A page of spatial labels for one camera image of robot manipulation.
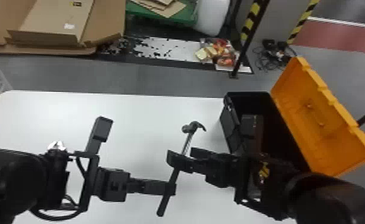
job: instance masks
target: cardboard box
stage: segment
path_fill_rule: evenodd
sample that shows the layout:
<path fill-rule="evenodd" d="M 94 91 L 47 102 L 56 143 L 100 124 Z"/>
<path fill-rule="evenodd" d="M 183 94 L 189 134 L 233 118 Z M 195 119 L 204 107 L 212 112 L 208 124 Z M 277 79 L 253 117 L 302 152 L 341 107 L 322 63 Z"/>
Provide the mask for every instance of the cardboard box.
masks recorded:
<path fill-rule="evenodd" d="M 79 46 L 94 0 L 36 0 L 18 30 L 19 44 Z"/>
<path fill-rule="evenodd" d="M 17 30 L 36 0 L 0 0 L 0 54 L 86 55 L 124 33 L 125 1 L 96 0 L 80 42 L 84 46 L 20 46 L 7 30 Z"/>

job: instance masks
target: hammer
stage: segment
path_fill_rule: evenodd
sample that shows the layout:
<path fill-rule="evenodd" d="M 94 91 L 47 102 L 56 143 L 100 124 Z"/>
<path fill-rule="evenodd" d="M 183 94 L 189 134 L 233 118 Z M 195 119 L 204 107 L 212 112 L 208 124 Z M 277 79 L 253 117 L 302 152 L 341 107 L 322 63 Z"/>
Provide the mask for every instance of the hammer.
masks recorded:
<path fill-rule="evenodd" d="M 186 155 L 186 153 L 188 152 L 194 133 L 198 130 L 198 128 L 201 128 L 204 131 L 206 131 L 206 128 L 202 124 L 196 121 L 191 122 L 188 125 L 182 126 L 182 132 L 187 133 L 188 136 L 186 137 L 185 143 L 183 144 L 181 155 Z M 177 182 L 179 172 L 180 170 L 178 169 L 173 170 L 173 173 L 171 174 L 169 180 L 169 184 L 174 185 Z M 158 206 L 157 216 L 159 217 L 164 216 L 164 212 L 166 211 L 166 207 L 170 201 L 170 197 L 171 197 L 171 192 L 168 189 L 166 189 L 164 191 L 164 195 L 163 198 L 161 199 L 160 205 Z"/>

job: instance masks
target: white table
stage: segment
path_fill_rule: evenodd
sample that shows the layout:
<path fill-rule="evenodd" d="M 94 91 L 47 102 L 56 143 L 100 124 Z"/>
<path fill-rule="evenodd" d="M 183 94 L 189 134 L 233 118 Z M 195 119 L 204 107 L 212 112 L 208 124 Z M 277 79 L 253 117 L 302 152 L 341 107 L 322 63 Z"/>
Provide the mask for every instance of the white table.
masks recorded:
<path fill-rule="evenodd" d="M 222 108 L 222 99 L 214 98 L 10 91 L 0 96 L 0 148 L 40 154 L 52 141 L 62 140 L 70 151 L 83 150 L 96 117 L 104 116 L 114 124 L 100 149 L 100 166 L 166 181 L 171 174 L 166 151 L 181 150 L 184 124 L 197 120 L 208 129 L 195 134 L 192 146 L 227 152 L 219 123 Z M 68 169 L 67 191 L 78 199 L 82 178 L 75 164 Z M 159 196 L 129 194 L 125 203 L 105 203 L 92 197 L 88 212 L 62 223 L 276 223 L 237 206 L 233 188 L 218 189 L 197 174 L 180 175 L 177 196 L 171 198 L 163 218 L 155 214 L 160 200 Z M 47 224 L 29 212 L 17 216 L 15 223 Z"/>

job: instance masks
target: hammer handle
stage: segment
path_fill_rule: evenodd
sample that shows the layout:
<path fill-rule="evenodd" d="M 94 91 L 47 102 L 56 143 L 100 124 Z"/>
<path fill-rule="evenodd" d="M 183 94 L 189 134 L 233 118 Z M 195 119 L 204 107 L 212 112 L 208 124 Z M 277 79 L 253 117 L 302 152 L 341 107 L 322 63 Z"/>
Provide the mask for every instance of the hammer handle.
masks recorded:
<path fill-rule="evenodd" d="M 175 184 L 177 182 L 178 174 L 179 174 L 179 170 L 174 169 L 173 173 L 170 176 L 170 180 L 169 180 L 170 186 L 172 186 L 173 184 Z M 157 209 L 157 216 L 159 216 L 159 217 L 164 216 L 164 212 L 166 211 L 167 204 L 170 201 L 170 197 L 171 197 L 170 188 L 166 188 L 166 190 L 164 191 L 163 198 L 161 199 L 160 205 L 158 206 L 158 209 Z"/>

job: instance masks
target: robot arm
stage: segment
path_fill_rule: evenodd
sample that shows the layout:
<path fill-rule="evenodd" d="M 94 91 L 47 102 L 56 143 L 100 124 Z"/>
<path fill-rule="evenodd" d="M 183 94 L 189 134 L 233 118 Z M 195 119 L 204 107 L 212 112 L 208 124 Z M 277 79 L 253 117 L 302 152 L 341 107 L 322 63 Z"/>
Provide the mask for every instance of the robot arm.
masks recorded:
<path fill-rule="evenodd" d="M 275 220 L 298 224 L 365 224 L 365 189 L 318 173 L 303 173 L 266 155 L 236 156 L 192 148 L 191 157 L 168 151 L 167 163 L 205 175 L 219 188 L 234 187 L 237 204 Z"/>
<path fill-rule="evenodd" d="M 88 210 L 91 196 L 102 201 L 124 202 L 127 194 L 163 195 L 166 188 L 175 195 L 175 184 L 136 179 L 124 170 L 99 167 L 97 153 L 101 143 L 106 142 L 112 123 L 97 118 L 85 151 L 69 153 L 57 144 L 44 155 L 0 149 L 0 224 L 12 223 L 16 215 L 26 210 L 50 221 L 72 219 Z M 81 158 L 89 159 L 86 170 Z M 72 161 L 84 178 L 78 203 L 65 190 L 69 176 L 66 168 Z M 72 214 L 50 216 L 44 212 L 47 210 L 72 211 Z"/>
<path fill-rule="evenodd" d="M 69 153 L 56 145 L 44 155 L 0 150 L 0 224 L 12 223 L 26 210 L 50 221 L 72 219 L 88 210 L 91 196 L 124 202 L 130 193 L 165 198 L 175 195 L 176 178 L 173 182 L 135 179 L 123 170 L 99 167 L 97 153 L 107 140 L 111 124 L 103 117 L 96 120 L 85 151 Z M 365 189 L 360 186 L 300 172 L 290 163 L 262 153 L 237 156 L 192 148 L 191 157 L 187 157 L 184 152 L 168 151 L 167 163 L 178 172 L 205 175 L 205 181 L 218 188 L 235 188 L 237 204 L 275 220 L 291 217 L 299 224 L 365 224 Z M 86 170 L 81 158 L 89 159 Z M 66 168 L 71 161 L 76 162 L 84 178 L 78 203 L 65 190 L 69 175 Z M 46 214 L 47 210 L 72 214 L 56 217 Z"/>

